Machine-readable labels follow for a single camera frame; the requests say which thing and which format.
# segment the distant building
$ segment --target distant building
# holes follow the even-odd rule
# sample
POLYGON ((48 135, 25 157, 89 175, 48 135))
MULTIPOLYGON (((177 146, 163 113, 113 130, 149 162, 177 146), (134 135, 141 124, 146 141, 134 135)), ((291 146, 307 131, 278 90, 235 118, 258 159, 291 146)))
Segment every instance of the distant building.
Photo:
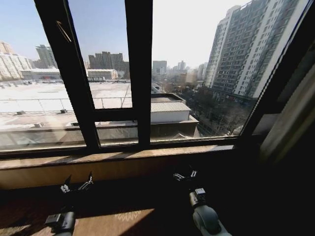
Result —
POLYGON ((53 51, 51 47, 46 47, 45 45, 36 46, 37 53, 45 68, 55 67, 58 68, 53 51))
POLYGON ((202 80, 204 80, 206 77, 207 66, 208 66, 207 62, 203 63, 202 80))
POLYGON ((154 60, 152 65, 152 70, 159 74, 166 74, 167 61, 165 60, 154 60))
POLYGON ((0 41, 0 53, 14 54, 14 51, 8 43, 0 41))
POLYGON ((111 54, 110 52, 96 53, 89 55, 90 69, 115 69, 129 72, 129 62, 123 60, 123 54, 111 54))
POLYGON ((1 81, 23 79, 21 71, 28 69, 32 69, 32 65, 26 57, 17 54, 0 53, 1 81))
POLYGON ((186 63, 184 61, 178 63, 178 70, 185 70, 186 63))
POLYGON ((202 79, 202 72, 203 72, 203 69, 204 69, 204 64, 199 65, 199 67, 198 67, 198 73, 197 73, 197 78, 198 78, 199 80, 202 79))
POLYGON ((151 140, 199 137, 198 121, 186 101, 172 93, 151 94, 151 140))
POLYGON ((85 68, 86 70, 90 68, 90 64, 89 64, 88 61, 83 60, 83 64, 84 64, 84 68, 85 68))
POLYGON ((45 65, 43 64, 43 62, 39 59, 39 60, 33 60, 33 65, 35 68, 38 69, 44 69, 46 68, 45 65))
POLYGON ((88 77, 104 77, 107 80, 118 79, 118 73, 114 69, 88 69, 88 77))
POLYGON ((57 68, 51 69, 29 69, 22 70, 22 75, 25 80, 35 80, 42 82, 62 82, 62 78, 57 68))

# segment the sky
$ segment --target sky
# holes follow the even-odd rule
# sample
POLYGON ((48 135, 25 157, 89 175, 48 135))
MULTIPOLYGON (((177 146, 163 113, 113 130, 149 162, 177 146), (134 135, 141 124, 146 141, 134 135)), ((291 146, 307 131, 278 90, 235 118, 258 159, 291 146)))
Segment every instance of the sky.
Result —
MULTIPOLYGON (((1 0, 0 41, 29 59, 39 59, 35 46, 48 45, 32 0, 1 0)), ((209 60, 217 24, 234 5, 249 0, 154 0, 152 60, 173 67, 183 60, 198 67, 209 60)), ((69 0, 83 59, 102 51, 128 59, 124 0, 69 0)))

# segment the window frame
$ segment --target window frame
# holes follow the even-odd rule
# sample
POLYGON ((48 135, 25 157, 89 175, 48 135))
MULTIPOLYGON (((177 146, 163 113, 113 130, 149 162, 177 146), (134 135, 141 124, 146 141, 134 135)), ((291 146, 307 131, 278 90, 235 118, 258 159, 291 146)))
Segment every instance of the window frame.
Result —
POLYGON ((315 40, 315 31, 309 30, 309 26, 314 22, 315 16, 315 5, 312 0, 309 1, 303 14, 300 16, 293 33, 284 47, 281 56, 278 58, 264 86, 263 92, 260 94, 239 136, 170 140, 151 143, 153 0, 142 2, 141 9, 135 7, 134 1, 125 0, 132 108, 119 109, 95 109, 89 82, 84 72, 83 59, 68 1, 34 0, 34 2, 64 80, 64 85, 78 120, 86 147, 48 147, 45 149, 26 149, 23 151, 9 150, 0 152, 0 158, 2 159, 203 145, 244 146, 260 143, 263 141, 264 136, 254 135, 254 129, 264 114, 281 112, 285 103, 282 105, 277 103, 277 98, 289 81, 290 75, 297 68, 299 62, 315 40), (136 73, 138 68, 142 70, 141 78, 137 78, 136 73), (73 86, 73 82, 70 80, 71 77, 76 78, 76 86, 73 86), (101 146, 95 122, 114 120, 136 120, 138 123, 138 143, 101 146))

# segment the glass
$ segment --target glass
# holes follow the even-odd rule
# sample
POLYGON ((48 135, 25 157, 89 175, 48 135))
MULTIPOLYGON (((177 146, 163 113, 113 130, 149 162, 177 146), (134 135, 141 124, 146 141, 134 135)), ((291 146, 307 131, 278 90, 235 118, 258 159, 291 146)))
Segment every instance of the glass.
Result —
POLYGON ((69 0, 96 109, 132 107, 125 2, 69 0))
POLYGON ((95 122, 101 146, 138 143, 137 121, 95 122))
POLYGON ((34 2, 3 3, 0 20, 8 19, 0 28, 0 152, 85 146, 34 2))
POLYGON ((151 141, 239 135, 307 2, 154 0, 151 141))

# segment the apartment building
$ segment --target apartment building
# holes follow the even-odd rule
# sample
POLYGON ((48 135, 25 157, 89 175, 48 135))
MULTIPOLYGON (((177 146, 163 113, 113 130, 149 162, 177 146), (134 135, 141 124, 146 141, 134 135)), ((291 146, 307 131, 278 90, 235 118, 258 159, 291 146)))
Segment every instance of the apartment building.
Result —
MULTIPOLYGON (((274 51, 282 50, 288 40, 286 35, 279 45, 297 4, 302 8, 306 3, 303 0, 253 0, 229 9, 217 27, 205 86, 254 97, 274 51)), ((296 22, 301 12, 295 15, 296 22)))
POLYGON ((32 65, 26 57, 0 53, 0 81, 23 79, 21 71, 28 69, 32 69, 32 65))
POLYGON ((36 51, 39 55, 41 63, 45 68, 55 67, 58 68, 53 51, 51 47, 46 47, 45 45, 36 46, 36 51))
POLYGON ((89 55, 91 69, 115 69, 129 72, 129 62, 123 60, 123 54, 111 54, 110 52, 95 53, 95 56, 89 55))

